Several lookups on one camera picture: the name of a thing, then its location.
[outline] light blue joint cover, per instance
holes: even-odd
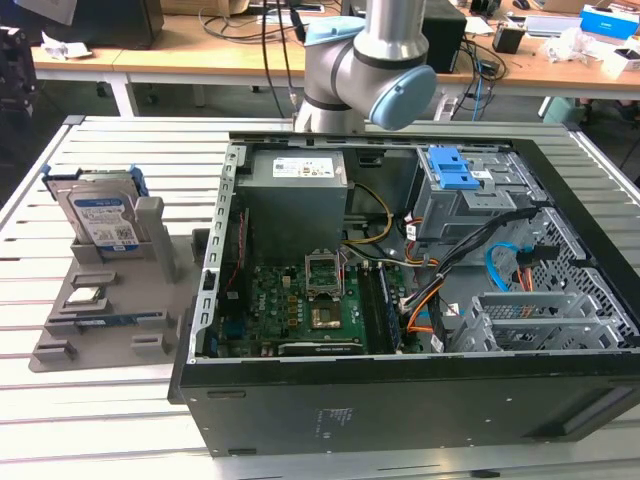
[[[428,65],[401,75],[371,107],[369,120],[385,130],[400,130],[422,115],[436,91],[436,72]]]
[[[364,28],[360,17],[329,17],[309,24],[305,47],[355,37]]]

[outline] open computer tower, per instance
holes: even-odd
[[[214,456],[575,441],[640,280],[535,143],[232,134],[174,380]]]

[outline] label sticker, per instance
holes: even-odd
[[[460,315],[460,306],[457,303],[447,304],[447,309],[443,313],[445,317],[454,317]]]
[[[417,235],[418,235],[418,229],[416,228],[416,226],[407,225],[407,240],[415,242],[416,238],[418,238]]]
[[[444,343],[442,343],[435,335],[431,335],[431,346],[438,353],[444,352]]]
[[[473,178],[484,178],[486,180],[493,178],[487,170],[471,170],[471,176]]]
[[[97,247],[133,250],[139,242],[131,223],[122,218],[125,206],[119,198],[75,200],[78,218]]]
[[[81,327],[103,327],[107,324],[104,320],[78,320],[76,325]]]
[[[333,178],[330,158],[282,158],[273,161],[274,178]]]

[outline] yellow wire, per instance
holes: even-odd
[[[358,240],[345,240],[342,243],[344,243],[345,245],[364,245],[367,243],[375,243],[378,240],[382,240],[391,231],[391,227],[393,226],[393,213],[391,213],[391,209],[387,206],[386,203],[384,203],[384,200],[382,200],[382,198],[380,198],[380,196],[376,192],[374,192],[373,190],[371,190],[369,187],[367,187],[362,183],[356,183],[355,185],[369,192],[371,196],[375,198],[380,203],[380,205],[382,205],[385,213],[387,214],[387,225],[384,227],[384,230],[380,235],[376,235],[375,237],[369,237],[369,238],[360,238]]]

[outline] paper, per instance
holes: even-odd
[[[42,32],[42,49],[51,57],[58,60],[66,60],[67,58],[82,58],[93,55],[87,46],[81,42],[64,43],[51,38]]]
[[[467,17],[467,26],[464,27],[464,31],[473,35],[491,35],[493,28],[481,17]]]
[[[71,25],[77,0],[13,0],[13,3],[64,25]]]

